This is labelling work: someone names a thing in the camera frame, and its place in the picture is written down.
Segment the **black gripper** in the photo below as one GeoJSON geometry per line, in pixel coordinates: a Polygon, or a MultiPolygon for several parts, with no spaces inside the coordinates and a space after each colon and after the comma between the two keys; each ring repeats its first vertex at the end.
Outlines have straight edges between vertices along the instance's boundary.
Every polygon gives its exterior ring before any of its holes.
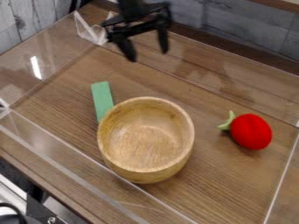
{"type": "Polygon", "coordinates": [[[106,31],[108,41],[114,42],[125,58],[136,62],[136,49],[128,37],[156,30],[161,52],[166,53],[169,49],[166,30],[172,18],[169,3],[146,3],[145,0],[116,0],[116,2],[118,14],[100,24],[106,31]]]}

